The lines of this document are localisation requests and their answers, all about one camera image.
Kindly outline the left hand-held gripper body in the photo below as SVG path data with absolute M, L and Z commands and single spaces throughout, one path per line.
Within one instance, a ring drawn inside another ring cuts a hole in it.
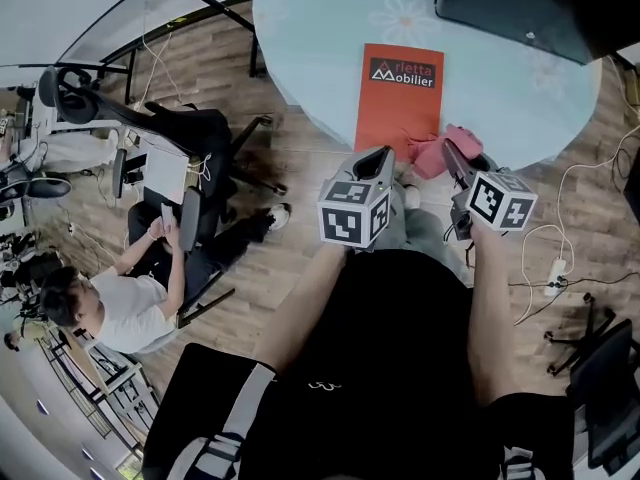
M 355 152 L 323 182 L 317 201 L 320 238 L 367 250 L 389 225 L 395 152 L 389 146 Z

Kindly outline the black office chair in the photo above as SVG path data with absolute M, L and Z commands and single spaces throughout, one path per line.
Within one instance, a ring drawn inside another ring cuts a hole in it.
M 556 377 L 569 371 L 566 394 L 584 414 L 588 467 L 601 467 L 612 476 L 640 454 L 640 386 L 635 377 L 640 372 L 640 343 L 633 339 L 631 320 L 615 323 L 614 310 L 604 307 L 604 321 L 596 326 L 596 299 L 587 293 L 583 301 L 588 312 L 582 337 L 544 334 L 546 342 L 573 349 L 547 372 Z
M 173 208 L 180 228 L 180 246 L 192 250 L 213 237 L 219 224 L 232 222 L 236 211 L 228 204 L 245 182 L 254 187 L 263 181 L 241 169 L 235 156 L 260 125 L 269 127 L 269 116 L 258 116 L 239 134 L 233 135 L 227 119 L 217 109 L 170 110 L 155 102 L 146 112 L 135 111 L 101 93 L 96 81 L 76 67 L 45 69 L 38 82 L 42 103 L 56 109 L 66 122 L 83 125 L 95 119 L 115 120 L 135 131 L 143 140 L 139 155 L 124 148 L 116 151 L 112 168 L 112 193 L 121 198 L 126 184 L 142 183 L 142 198 L 161 214 L 161 204 Z M 168 150 L 189 158 L 183 203 L 175 204 L 144 185 L 146 154 L 151 148 Z

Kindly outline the person's right forearm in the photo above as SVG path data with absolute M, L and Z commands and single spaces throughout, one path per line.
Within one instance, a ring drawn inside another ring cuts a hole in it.
M 477 219 L 471 237 L 475 269 L 467 353 L 476 399 L 488 406 L 518 391 L 514 321 L 502 237 Z

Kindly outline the person's black shirt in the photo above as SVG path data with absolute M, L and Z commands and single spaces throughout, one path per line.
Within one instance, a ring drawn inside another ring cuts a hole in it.
M 567 399 L 475 399 L 472 292 L 413 251 L 352 256 L 267 388 L 238 480 L 573 480 Z

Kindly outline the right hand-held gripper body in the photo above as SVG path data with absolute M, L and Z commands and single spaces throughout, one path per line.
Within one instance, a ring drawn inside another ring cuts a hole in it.
M 468 171 L 456 175 L 461 191 L 452 197 L 450 216 L 458 240 L 469 240 L 472 219 L 498 232 L 522 231 L 538 195 L 511 172 Z

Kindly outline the person's left forearm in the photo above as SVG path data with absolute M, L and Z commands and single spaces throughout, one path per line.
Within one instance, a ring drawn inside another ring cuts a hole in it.
M 317 325 L 345 264 L 347 249 L 324 243 L 262 331 L 253 357 L 277 373 L 299 356 Z

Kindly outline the red printed folder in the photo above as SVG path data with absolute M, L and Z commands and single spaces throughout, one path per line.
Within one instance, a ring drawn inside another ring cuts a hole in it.
M 443 80 L 442 52 L 365 44 L 354 149 L 390 146 L 407 162 L 439 130 Z

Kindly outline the pink cloth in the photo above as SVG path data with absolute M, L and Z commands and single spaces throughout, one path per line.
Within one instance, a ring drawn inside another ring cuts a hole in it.
M 425 180 L 440 176 L 448 170 L 444 156 L 444 141 L 450 140 L 467 161 L 483 152 L 483 143 L 468 129 L 447 124 L 440 135 L 430 133 L 425 139 L 409 139 L 409 160 L 413 171 Z

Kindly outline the white laptop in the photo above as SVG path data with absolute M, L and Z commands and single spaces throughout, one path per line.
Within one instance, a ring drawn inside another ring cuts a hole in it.
M 184 199 L 189 158 L 164 149 L 146 154 L 144 185 L 149 190 L 181 205 Z

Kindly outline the person's grey trousers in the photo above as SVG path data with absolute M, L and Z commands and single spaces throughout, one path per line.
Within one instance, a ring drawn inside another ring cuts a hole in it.
M 444 241 L 440 218 L 426 210 L 406 209 L 404 186 L 397 181 L 391 192 L 390 220 L 375 243 L 376 249 L 405 249 L 426 254 L 453 272 L 466 286 L 471 285 L 469 270 Z

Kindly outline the black mini fridge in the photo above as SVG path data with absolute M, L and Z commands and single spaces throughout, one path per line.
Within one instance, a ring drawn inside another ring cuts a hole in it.
M 640 45 L 640 0 L 434 0 L 436 14 L 589 64 Z

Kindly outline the white power strip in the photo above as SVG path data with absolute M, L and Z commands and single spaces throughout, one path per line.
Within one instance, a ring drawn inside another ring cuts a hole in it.
M 556 258 L 551 266 L 547 283 L 544 287 L 544 295 L 546 297 L 555 297 L 560 290 L 565 286 L 565 269 L 566 261 L 561 258 Z

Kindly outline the round table with light tablecloth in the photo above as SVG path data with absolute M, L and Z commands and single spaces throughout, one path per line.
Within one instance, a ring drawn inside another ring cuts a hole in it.
M 583 130 L 604 67 L 443 20 L 433 0 L 253 0 L 253 20 L 285 100 L 346 145 L 355 142 L 366 44 L 442 52 L 442 123 L 471 130 L 514 170 L 557 156 Z

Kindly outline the whiteboard on black stand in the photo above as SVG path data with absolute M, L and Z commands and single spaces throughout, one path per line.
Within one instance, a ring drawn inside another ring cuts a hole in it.
M 185 30 L 210 18 L 242 39 L 250 77 L 263 77 L 251 1 L 0 0 L 0 89 L 33 87 L 46 67 L 77 64 L 126 75 L 127 103 L 188 103 L 207 43 Z

